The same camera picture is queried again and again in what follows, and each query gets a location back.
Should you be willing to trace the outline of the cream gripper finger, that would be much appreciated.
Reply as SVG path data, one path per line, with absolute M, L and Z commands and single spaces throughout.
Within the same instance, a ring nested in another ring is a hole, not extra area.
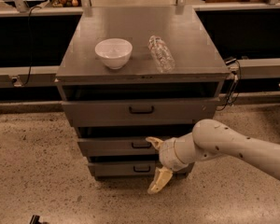
M 149 142 L 154 148 L 159 150 L 163 144 L 163 141 L 160 138 L 149 136 L 146 138 L 146 141 Z
M 147 189 L 147 193 L 155 194 L 160 192 L 171 180 L 172 176 L 173 176 L 173 172 L 170 169 L 166 167 L 162 167 L 162 168 L 157 167 L 155 170 L 153 181 L 151 182 L 151 184 Z

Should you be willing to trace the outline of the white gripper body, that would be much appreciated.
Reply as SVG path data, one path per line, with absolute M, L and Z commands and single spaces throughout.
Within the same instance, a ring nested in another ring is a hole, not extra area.
M 161 164 L 173 172 L 178 172 L 187 167 L 176 155 L 175 138 L 170 138 L 162 142 L 159 149 L 159 158 Z

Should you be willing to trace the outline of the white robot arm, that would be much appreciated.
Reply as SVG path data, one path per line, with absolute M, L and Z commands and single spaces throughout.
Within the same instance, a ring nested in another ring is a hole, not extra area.
M 214 119 L 198 121 L 192 131 L 180 137 L 146 140 L 159 152 L 157 167 L 147 193 L 160 192 L 173 173 L 196 161 L 209 161 L 220 155 L 240 159 L 280 181 L 280 145 L 245 136 Z

